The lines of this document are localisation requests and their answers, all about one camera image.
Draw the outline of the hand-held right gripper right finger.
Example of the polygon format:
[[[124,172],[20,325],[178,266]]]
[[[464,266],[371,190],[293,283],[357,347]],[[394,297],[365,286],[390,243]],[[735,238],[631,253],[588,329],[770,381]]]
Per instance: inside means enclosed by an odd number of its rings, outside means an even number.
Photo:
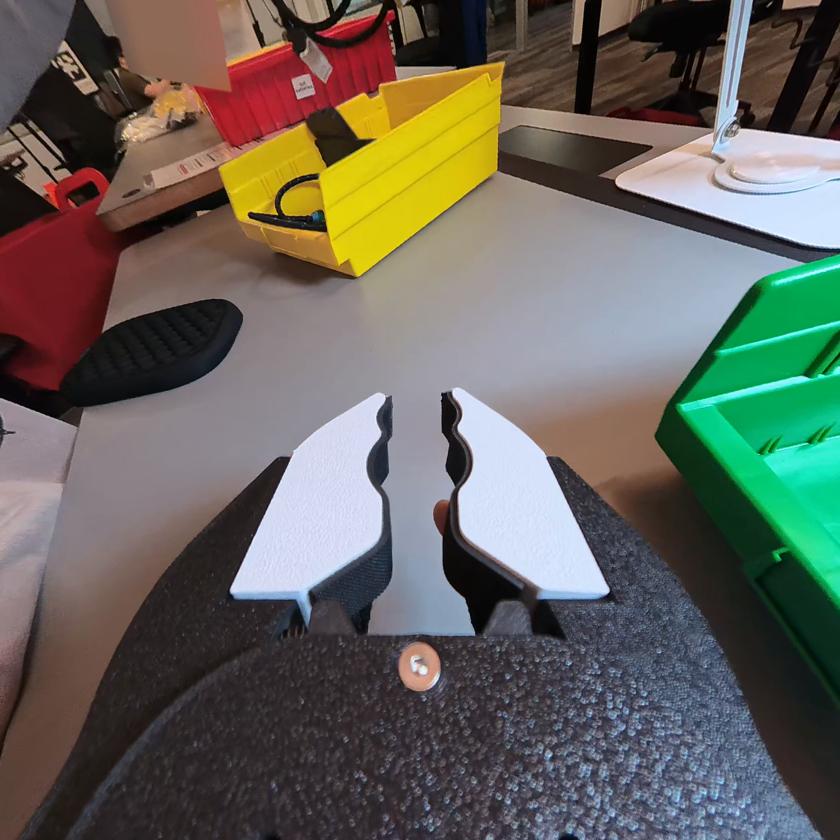
[[[453,482],[443,535],[445,577],[477,635],[513,602],[528,633],[560,635],[550,602],[599,602],[610,586],[550,459],[512,421],[456,387],[442,394]]]

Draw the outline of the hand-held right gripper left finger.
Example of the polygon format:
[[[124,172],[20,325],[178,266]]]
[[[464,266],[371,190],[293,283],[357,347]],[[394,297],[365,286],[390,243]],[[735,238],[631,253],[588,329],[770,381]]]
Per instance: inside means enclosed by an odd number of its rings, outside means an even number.
[[[237,600],[294,601],[309,624],[318,602],[348,616],[392,578],[389,474],[392,399],[375,393],[293,452],[229,592]]]

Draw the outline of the green plastic bin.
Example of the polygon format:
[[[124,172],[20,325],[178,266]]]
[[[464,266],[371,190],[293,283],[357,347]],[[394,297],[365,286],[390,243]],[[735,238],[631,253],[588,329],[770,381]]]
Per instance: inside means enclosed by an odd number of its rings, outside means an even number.
[[[839,258],[762,278],[655,438],[839,701]]]

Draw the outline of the yellow plastic bin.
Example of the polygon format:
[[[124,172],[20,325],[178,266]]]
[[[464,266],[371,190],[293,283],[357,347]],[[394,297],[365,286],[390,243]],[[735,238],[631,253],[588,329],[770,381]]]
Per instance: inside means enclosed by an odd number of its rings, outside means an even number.
[[[503,61],[382,84],[337,107],[374,139],[327,167],[306,124],[222,164],[245,235],[360,277],[497,172]]]

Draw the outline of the black mesh wrist rest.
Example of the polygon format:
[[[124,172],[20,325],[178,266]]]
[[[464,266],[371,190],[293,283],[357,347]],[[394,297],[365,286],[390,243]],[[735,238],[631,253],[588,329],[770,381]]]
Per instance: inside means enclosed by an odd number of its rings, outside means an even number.
[[[233,302],[205,299],[117,323],[66,373],[59,393],[88,407],[188,385],[227,357],[243,320]]]

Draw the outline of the red fabric bin white label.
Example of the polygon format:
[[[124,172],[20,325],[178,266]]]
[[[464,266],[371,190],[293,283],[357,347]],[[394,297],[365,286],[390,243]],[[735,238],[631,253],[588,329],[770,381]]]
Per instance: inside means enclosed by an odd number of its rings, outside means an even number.
[[[102,333],[122,252],[142,236],[97,216],[109,182],[85,168],[56,185],[56,208],[2,237],[2,374],[56,392]]]

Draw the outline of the white stand base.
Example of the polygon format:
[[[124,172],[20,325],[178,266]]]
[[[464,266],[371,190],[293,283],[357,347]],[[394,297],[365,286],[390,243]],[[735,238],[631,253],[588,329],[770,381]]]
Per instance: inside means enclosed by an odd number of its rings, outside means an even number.
[[[616,178],[625,192],[808,248],[839,248],[838,142],[743,129],[737,119],[752,2],[730,5],[714,130]]]

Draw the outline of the black bin divider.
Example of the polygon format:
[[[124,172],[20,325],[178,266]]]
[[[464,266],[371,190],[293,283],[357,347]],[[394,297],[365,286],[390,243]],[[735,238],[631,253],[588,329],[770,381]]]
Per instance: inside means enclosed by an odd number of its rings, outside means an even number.
[[[336,108],[324,108],[313,112],[308,115],[306,126],[327,167],[335,165],[375,141],[358,137]]]

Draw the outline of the wood edged desk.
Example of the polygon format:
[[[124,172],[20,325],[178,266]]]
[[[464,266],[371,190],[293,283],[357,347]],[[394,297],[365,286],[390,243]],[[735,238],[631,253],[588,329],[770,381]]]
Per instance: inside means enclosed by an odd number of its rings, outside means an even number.
[[[217,167],[184,181],[156,188],[153,171],[211,150],[223,141],[209,117],[173,133],[132,144],[122,158],[97,217],[112,232],[144,225],[173,225],[195,211],[210,211],[228,203]]]

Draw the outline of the red plastic bin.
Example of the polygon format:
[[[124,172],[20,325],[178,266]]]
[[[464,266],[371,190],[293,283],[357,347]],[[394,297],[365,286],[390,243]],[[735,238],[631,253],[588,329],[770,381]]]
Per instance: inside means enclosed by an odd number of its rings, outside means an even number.
[[[227,64],[230,91],[196,87],[222,138],[233,146],[266,137],[303,121],[310,113],[360,94],[375,93],[396,79],[390,12],[365,41],[321,51],[331,66],[327,80],[295,53],[290,43],[266,47]]]

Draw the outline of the printed tag sign board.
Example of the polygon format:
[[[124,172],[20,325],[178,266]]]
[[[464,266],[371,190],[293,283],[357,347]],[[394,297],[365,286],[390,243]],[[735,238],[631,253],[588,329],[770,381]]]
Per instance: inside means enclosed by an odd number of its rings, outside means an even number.
[[[51,64],[53,67],[61,70],[83,95],[90,96],[98,92],[98,84],[93,80],[77,54],[65,40],[59,43]]]

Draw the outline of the black office chair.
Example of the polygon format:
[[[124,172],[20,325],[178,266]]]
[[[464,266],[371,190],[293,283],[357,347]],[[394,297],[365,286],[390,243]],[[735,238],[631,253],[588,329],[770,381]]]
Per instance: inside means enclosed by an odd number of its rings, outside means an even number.
[[[663,2],[646,8],[629,23],[631,41],[653,45],[647,60],[657,53],[674,53],[668,72],[678,78],[690,70],[697,54],[717,46],[728,26],[729,1]]]

